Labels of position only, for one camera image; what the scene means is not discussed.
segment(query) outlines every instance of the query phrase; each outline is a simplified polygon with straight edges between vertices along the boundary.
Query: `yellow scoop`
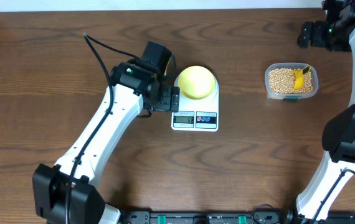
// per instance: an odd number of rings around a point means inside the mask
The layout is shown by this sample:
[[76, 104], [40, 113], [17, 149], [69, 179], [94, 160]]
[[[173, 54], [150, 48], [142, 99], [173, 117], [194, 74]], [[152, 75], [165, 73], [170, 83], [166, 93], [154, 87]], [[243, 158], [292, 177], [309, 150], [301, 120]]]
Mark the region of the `yellow scoop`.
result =
[[208, 69], [201, 66], [191, 66], [180, 73], [177, 85], [185, 97], [201, 100], [214, 90], [215, 78]]
[[305, 82], [305, 76], [304, 74], [308, 73], [310, 71], [310, 66], [307, 66], [306, 68], [302, 70], [292, 70], [292, 73], [295, 75], [295, 85], [294, 85], [294, 90], [299, 90], [300, 88], [303, 87], [303, 83]]

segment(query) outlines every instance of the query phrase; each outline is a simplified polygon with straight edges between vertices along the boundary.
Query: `green tape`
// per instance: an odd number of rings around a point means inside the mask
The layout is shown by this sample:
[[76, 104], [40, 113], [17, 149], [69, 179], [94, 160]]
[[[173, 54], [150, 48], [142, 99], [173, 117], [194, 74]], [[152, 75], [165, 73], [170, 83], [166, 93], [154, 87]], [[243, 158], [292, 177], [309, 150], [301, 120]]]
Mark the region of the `green tape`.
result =
[[247, 217], [239, 216], [239, 224], [247, 224]]
[[166, 216], [158, 215], [158, 224], [166, 224]]

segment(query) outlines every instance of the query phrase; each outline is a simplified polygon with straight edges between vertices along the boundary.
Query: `scale control panel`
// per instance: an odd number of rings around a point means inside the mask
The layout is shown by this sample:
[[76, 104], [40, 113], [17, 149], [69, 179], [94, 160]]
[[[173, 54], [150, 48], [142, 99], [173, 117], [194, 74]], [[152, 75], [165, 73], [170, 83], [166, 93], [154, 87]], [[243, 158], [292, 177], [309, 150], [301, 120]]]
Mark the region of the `scale control panel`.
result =
[[188, 131], [195, 131], [195, 129], [216, 131], [218, 124], [217, 118], [216, 112], [179, 111], [173, 113], [173, 127], [174, 129]]

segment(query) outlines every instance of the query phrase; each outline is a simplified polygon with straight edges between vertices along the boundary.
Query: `wooden table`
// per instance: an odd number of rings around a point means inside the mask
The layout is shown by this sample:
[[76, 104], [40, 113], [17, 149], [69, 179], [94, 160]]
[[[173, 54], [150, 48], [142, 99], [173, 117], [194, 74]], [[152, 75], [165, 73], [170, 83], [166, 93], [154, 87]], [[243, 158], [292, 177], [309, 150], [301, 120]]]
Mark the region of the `wooden table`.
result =
[[[110, 157], [99, 188], [117, 207], [242, 211], [290, 208], [323, 154], [324, 125], [349, 102], [350, 53], [296, 46], [319, 9], [0, 13], [0, 223], [43, 223], [31, 177], [75, 142], [107, 82], [82, 38], [141, 55], [164, 44], [179, 71], [207, 65], [220, 85], [216, 133], [171, 129], [169, 113], [135, 119]], [[110, 70], [129, 58], [97, 49]], [[269, 100], [264, 73], [305, 62], [320, 89], [290, 103]], [[333, 210], [355, 210], [355, 178]]]

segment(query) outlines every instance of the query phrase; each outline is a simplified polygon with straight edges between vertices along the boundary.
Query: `clear plastic container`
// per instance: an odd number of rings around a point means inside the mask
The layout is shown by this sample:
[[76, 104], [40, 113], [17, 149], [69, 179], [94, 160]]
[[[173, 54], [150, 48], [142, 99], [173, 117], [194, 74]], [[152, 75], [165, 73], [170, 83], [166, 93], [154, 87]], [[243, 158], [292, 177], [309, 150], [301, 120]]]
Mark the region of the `clear plastic container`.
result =
[[290, 69], [297, 69], [297, 68], [305, 68], [306, 66], [309, 66], [308, 64], [305, 63], [276, 63], [271, 66], [269, 66], [265, 72], [265, 83], [266, 83], [266, 90], [267, 90], [267, 98], [269, 99], [302, 99], [302, 98], [307, 98], [311, 97], [314, 94], [316, 94], [317, 90], [319, 89], [319, 81], [317, 79], [317, 73], [315, 68], [313, 66], [311, 67], [311, 83], [313, 86], [313, 91], [311, 93], [276, 93], [275, 91], [272, 90], [270, 87], [270, 82], [269, 82], [269, 72], [276, 69], [276, 68], [290, 68]]

